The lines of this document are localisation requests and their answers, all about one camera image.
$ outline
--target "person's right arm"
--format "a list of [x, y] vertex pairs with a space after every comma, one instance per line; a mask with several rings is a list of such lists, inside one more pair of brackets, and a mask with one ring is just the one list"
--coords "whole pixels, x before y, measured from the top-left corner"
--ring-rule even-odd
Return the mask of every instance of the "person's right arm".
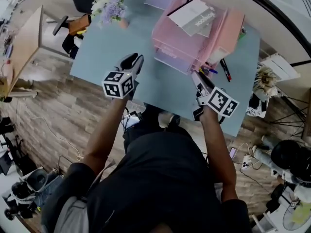
[[208, 166], [216, 180], [223, 183], [222, 202], [237, 199], [235, 191], [237, 173], [229, 155], [217, 113], [204, 106], [200, 117], [208, 154]]

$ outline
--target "forearm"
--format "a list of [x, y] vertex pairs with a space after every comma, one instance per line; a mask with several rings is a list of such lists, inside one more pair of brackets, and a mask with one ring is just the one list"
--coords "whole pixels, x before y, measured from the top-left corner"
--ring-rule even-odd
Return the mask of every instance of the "forearm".
[[206, 108], [200, 120], [204, 130], [209, 168], [223, 185], [235, 187], [237, 175], [225, 143], [224, 134], [218, 123], [217, 114]]
[[83, 162], [90, 166], [95, 173], [99, 173], [104, 168], [114, 144], [126, 103], [127, 99], [114, 99], [88, 140]]

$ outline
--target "black curved rail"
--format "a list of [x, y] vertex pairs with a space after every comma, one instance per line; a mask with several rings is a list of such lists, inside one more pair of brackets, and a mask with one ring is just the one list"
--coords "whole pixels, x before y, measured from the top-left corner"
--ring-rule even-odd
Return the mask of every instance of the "black curved rail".
[[[297, 39], [297, 41], [302, 45], [305, 49], [309, 57], [311, 58], [311, 44], [302, 34], [302, 32], [296, 27], [296, 25], [285, 15], [278, 7], [276, 7], [272, 2], [269, 0], [252, 0], [255, 3], [259, 4], [262, 8], [272, 14], [276, 19], [279, 20]], [[310, 60], [301, 60], [302, 62], [310, 62]]]

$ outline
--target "wooden desk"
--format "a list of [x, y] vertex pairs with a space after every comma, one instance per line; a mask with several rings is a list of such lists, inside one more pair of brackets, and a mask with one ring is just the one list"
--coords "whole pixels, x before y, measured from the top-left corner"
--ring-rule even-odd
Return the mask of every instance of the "wooden desk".
[[13, 51], [10, 57], [11, 63], [9, 68], [12, 70], [10, 77], [8, 77], [8, 87], [5, 92], [5, 97], [9, 96], [14, 88], [18, 77], [26, 65], [34, 58], [37, 53], [45, 53], [55, 57], [73, 61], [68, 55], [43, 46], [42, 44], [42, 21], [43, 14], [54, 18], [53, 15], [46, 12], [43, 6], [40, 6], [32, 16], [27, 20], [24, 26], [18, 32], [16, 38], [13, 40]]

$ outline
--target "pink storage box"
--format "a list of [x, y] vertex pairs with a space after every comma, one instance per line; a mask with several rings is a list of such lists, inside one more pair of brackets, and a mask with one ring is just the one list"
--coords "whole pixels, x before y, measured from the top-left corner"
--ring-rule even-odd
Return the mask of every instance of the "pink storage box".
[[190, 68], [187, 71], [189, 74], [194, 69], [199, 70], [200, 66], [209, 58], [218, 35], [222, 30], [222, 24], [227, 10], [217, 8], [209, 3], [208, 0], [201, 0], [207, 5], [213, 6], [217, 16], [212, 22], [212, 28], [208, 38], [200, 34], [189, 36], [167, 17], [167, 14], [183, 5], [186, 1], [173, 0], [171, 2], [156, 23], [152, 32], [152, 39], [156, 51], [161, 49], [163, 50], [162, 52], [171, 58], [183, 59], [187, 63], [190, 63]]
[[244, 14], [236, 9], [227, 12], [222, 25], [221, 33], [218, 35], [213, 50], [207, 60], [210, 64], [218, 63], [227, 55], [233, 53], [244, 22]]

